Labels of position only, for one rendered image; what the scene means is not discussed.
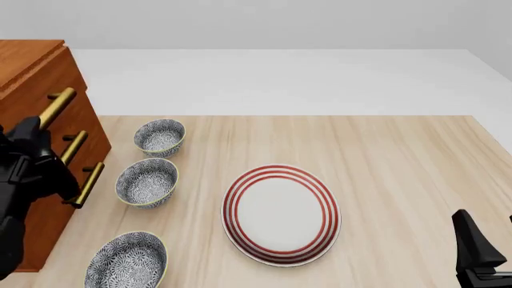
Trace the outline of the white plate with red rings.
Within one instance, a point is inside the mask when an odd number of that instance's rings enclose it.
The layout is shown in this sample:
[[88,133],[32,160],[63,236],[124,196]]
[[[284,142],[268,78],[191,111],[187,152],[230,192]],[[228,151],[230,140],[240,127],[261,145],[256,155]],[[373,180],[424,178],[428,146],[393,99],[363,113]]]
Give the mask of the white plate with red rings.
[[316,261],[335,244],[342,226],[338,201],[321,179],[276,163],[237,177],[221,200],[220,217],[239,251],[276,267]]

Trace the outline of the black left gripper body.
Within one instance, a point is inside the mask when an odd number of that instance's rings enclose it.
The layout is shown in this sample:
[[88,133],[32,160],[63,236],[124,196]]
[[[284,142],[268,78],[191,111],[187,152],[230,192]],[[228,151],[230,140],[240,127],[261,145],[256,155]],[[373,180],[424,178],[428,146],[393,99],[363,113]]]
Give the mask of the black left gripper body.
[[22,180],[36,159],[15,148],[0,130],[0,221],[15,214]]

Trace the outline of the wooden cabinet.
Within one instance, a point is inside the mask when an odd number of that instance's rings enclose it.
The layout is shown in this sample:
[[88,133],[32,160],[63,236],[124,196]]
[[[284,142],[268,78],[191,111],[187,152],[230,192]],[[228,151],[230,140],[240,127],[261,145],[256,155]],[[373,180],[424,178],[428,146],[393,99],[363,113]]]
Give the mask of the wooden cabinet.
[[[64,47],[62,40],[0,40],[0,93]],[[78,72],[81,78],[74,83],[83,86],[75,90],[86,93],[87,85]]]

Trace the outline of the blue patterned bowl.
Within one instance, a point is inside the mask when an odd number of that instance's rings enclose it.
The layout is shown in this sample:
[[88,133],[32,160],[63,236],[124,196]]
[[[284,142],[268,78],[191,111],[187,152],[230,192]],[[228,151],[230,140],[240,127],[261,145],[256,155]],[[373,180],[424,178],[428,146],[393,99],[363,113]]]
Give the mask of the blue patterned bowl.
[[167,249],[158,236],[127,232],[96,252],[86,269],[84,288],[158,288],[167,266]]
[[134,144],[148,158],[170,158],[183,146],[186,128],[174,119],[156,119],[135,132]]
[[166,203],[179,180],[178,168],[164,158],[134,162],[118,176],[115,193],[120,201],[143,210]]

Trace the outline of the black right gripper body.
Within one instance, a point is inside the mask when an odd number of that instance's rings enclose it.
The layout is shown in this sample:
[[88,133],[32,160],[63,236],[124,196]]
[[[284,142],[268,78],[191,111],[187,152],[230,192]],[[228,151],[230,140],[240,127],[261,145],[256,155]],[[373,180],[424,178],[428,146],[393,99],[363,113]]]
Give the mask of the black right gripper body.
[[456,277],[461,288],[512,288],[512,271],[496,271],[499,266],[456,265]]

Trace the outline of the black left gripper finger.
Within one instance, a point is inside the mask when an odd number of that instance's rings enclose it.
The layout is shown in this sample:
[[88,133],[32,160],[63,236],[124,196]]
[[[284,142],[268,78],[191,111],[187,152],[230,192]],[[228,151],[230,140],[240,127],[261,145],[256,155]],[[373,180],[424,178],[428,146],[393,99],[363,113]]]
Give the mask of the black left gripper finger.
[[40,129],[39,116],[26,117],[20,121],[6,136],[14,147],[30,157],[52,155],[51,133]]
[[57,194],[64,201],[75,198],[80,186],[75,176],[56,155],[45,155],[33,166],[31,189],[35,199]]

